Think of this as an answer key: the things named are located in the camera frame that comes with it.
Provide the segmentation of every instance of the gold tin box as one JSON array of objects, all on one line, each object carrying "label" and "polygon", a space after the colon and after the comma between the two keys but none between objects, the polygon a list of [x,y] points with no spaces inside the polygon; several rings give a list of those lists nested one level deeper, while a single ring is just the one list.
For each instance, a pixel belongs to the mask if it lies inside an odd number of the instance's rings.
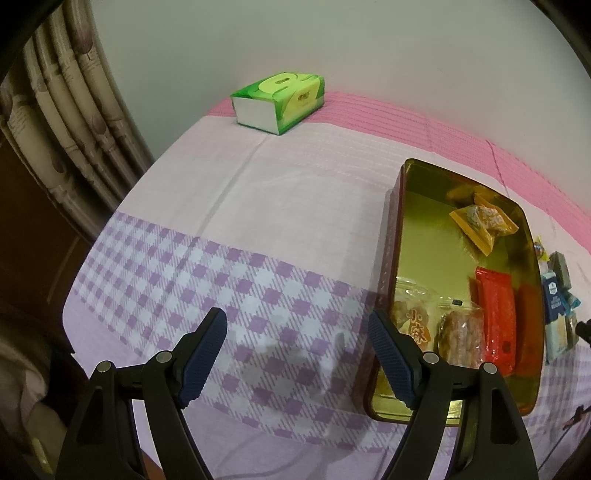
[{"label": "gold tin box", "polygon": [[[497,238],[484,256],[451,219],[449,213],[473,203],[478,192],[499,206],[519,227]],[[388,232],[380,276],[382,307],[390,311],[396,279],[408,278],[442,297],[474,299],[476,267],[511,275],[517,313],[517,356],[514,373],[506,378],[522,415],[530,413],[538,396],[544,353],[544,316],[540,271],[525,213],[504,195],[452,171],[408,159],[392,191]],[[392,393],[377,359],[363,398],[375,420],[406,423],[411,410]],[[450,405],[447,425],[459,423],[462,402]]]}]

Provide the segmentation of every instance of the metal screw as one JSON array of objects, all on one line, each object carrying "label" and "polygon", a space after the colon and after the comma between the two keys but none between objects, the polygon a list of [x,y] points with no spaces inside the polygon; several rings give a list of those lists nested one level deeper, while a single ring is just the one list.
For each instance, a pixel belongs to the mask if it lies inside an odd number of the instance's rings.
[{"label": "metal screw", "polygon": [[488,374],[496,374],[496,365],[490,362],[484,364],[484,371]]},{"label": "metal screw", "polygon": [[109,368],[111,368],[111,362],[109,362],[108,360],[103,360],[96,366],[96,369],[102,374],[108,372]]},{"label": "metal screw", "polygon": [[423,360],[425,360],[428,364],[436,364],[439,361],[439,357],[436,353],[427,352],[423,355]]},{"label": "metal screw", "polygon": [[173,354],[171,354],[168,350],[165,350],[164,352],[160,352],[158,355],[156,355],[156,361],[159,364],[165,364],[172,357],[173,357]]}]

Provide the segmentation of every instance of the red snack packet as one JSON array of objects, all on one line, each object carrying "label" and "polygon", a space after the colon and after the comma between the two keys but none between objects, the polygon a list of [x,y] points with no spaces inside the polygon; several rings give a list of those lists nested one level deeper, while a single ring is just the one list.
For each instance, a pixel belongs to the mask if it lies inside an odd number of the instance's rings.
[{"label": "red snack packet", "polygon": [[478,304],[484,308],[485,360],[492,362],[504,377],[515,369],[517,317],[511,276],[476,269]]}]

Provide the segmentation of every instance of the blue rubber pad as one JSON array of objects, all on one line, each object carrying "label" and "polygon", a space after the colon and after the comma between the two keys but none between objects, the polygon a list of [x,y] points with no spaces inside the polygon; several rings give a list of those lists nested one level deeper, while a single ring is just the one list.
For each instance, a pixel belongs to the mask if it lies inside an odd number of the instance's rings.
[{"label": "blue rubber pad", "polygon": [[184,368],[183,388],[178,394],[181,408],[185,408],[191,400],[195,400],[201,395],[213,363],[226,339],[227,332],[228,320],[226,314],[220,310],[203,334]]},{"label": "blue rubber pad", "polygon": [[396,398],[412,408],[417,399],[413,373],[375,312],[369,316],[368,336]]}]

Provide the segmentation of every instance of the purple checkered pattern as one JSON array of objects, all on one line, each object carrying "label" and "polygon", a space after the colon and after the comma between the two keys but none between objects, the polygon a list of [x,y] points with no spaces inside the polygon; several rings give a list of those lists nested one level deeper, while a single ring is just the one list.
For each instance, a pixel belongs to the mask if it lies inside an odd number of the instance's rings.
[{"label": "purple checkered pattern", "polygon": [[[351,400],[374,303],[366,290],[118,212],[73,292],[142,361],[195,330],[212,306],[223,308],[228,336],[200,399],[263,432],[381,452],[404,431],[369,419]],[[586,345],[544,366],[536,408],[524,419],[538,463],[590,399]],[[455,434],[446,430],[443,453]]]}]

